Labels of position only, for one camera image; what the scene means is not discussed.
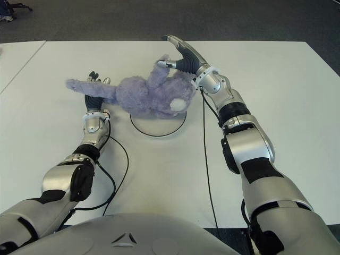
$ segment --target white paw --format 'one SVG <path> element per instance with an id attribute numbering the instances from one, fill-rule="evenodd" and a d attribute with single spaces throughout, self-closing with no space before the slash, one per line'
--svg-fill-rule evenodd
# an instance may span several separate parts
<path id="1" fill-rule="evenodd" d="M 181 98 L 175 98 L 170 103 L 170 109 L 174 112 L 180 112 L 186 108 L 186 102 Z"/>

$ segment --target circular platform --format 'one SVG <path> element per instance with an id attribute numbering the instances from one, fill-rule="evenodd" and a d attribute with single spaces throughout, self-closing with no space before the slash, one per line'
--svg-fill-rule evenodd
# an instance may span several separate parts
<path id="1" fill-rule="evenodd" d="M 130 115 L 132 125 L 141 133 L 150 137 L 165 137 L 175 133 L 184 124 L 186 112 L 172 119 L 164 120 L 155 115 L 137 117 Z"/>

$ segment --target stuffed animal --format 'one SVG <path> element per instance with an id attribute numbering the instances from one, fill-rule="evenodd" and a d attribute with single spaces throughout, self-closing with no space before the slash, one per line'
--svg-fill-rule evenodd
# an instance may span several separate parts
<path id="1" fill-rule="evenodd" d="M 190 80 L 193 74 L 177 71 L 168 77 L 169 68 L 154 65 L 148 80 L 140 76 L 125 78 L 118 86 L 102 82 L 67 80 L 66 86 L 76 92 L 103 97 L 104 102 L 118 104 L 134 116 L 155 114 L 158 118 L 173 118 L 185 113 L 195 88 Z"/>

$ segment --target floor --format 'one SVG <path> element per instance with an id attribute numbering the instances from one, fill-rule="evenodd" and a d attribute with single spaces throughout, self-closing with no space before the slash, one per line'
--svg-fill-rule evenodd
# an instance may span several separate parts
<path id="1" fill-rule="evenodd" d="M 340 75 L 340 5 L 332 0 L 9 0 L 33 8 L 0 22 L 0 43 L 32 40 L 306 41 Z M 340 239 L 340 226 L 330 226 Z M 216 235 L 215 229 L 207 229 Z M 244 229 L 221 229 L 241 254 Z"/>

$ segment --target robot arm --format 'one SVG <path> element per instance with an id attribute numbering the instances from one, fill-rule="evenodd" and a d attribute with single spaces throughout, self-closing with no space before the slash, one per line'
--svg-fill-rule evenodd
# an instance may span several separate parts
<path id="1" fill-rule="evenodd" d="M 249 233 L 261 254 L 340 254 L 340 244 L 301 191 L 274 166 L 274 147 L 228 79 L 188 43 L 164 36 L 183 55 L 158 65 L 194 73 L 192 80 L 210 97 L 223 130 L 223 154 L 242 180 Z"/>
<path id="2" fill-rule="evenodd" d="M 95 80 L 98 74 L 90 76 Z M 85 96 L 85 101 L 88 111 L 80 145 L 46 173 L 40 198 L 21 201 L 0 215 L 0 254 L 52 234 L 69 211 L 90 195 L 96 162 L 111 127 L 108 111 L 101 111 L 103 99 Z"/>

